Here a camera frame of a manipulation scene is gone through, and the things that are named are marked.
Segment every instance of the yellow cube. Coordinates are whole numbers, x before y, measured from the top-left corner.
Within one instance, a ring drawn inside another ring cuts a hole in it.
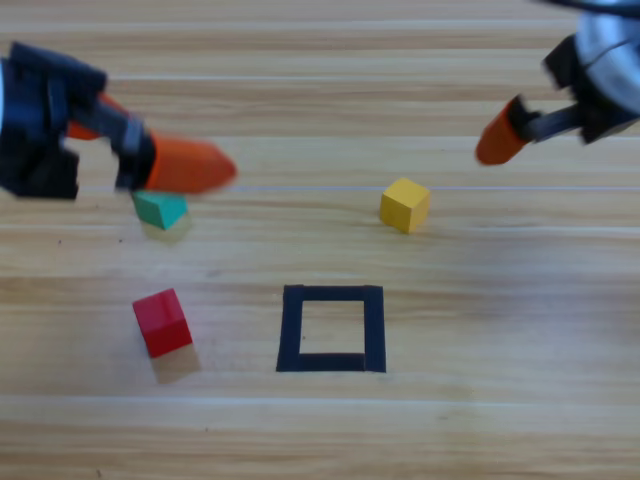
[[[382,194],[380,220],[411,233],[427,219],[430,202],[429,190],[408,178],[400,178]]]

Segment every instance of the orange finger tip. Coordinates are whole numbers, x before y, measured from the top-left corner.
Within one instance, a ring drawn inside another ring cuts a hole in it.
[[[76,140],[95,140],[99,135],[75,122],[69,122],[67,137],[75,138]]]
[[[476,158],[483,165],[503,165],[529,143],[522,140],[509,120],[512,103],[500,112],[482,132],[476,146]]]
[[[148,190],[200,194],[229,185],[238,171],[217,146],[152,133],[156,156],[145,186]]]

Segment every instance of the black square outline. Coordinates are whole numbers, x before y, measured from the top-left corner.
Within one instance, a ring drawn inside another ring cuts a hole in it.
[[[278,372],[386,373],[384,297],[382,287],[285,285]],[[363,302],[364,353],[300,353],[305,301]]]

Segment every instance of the green cube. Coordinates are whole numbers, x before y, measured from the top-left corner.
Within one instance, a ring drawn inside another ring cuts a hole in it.
[[[187,213],[187,199],[181,195],[140,191],[133,194],[133,203],[140,220],[163,230]]]

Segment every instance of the robotic arm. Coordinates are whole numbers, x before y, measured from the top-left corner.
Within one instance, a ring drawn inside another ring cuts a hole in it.
[[[216,146],[147,130],[105,93],[107,80],[72,57],[14,43],[0,64],[0,187],[75,199],[79,158],[66,137],[107,139],[120,190],[198,194],[233,181],[236,167]]]
[[[545,59],[558,89],[575,103],[544,114],[513,98],[485,128],[476,147],[484,165],[501,165],[527,144],[578,130],[584,144],[615,135],[640,118],[640,2],[539,0],[583,10],[578,31]]]

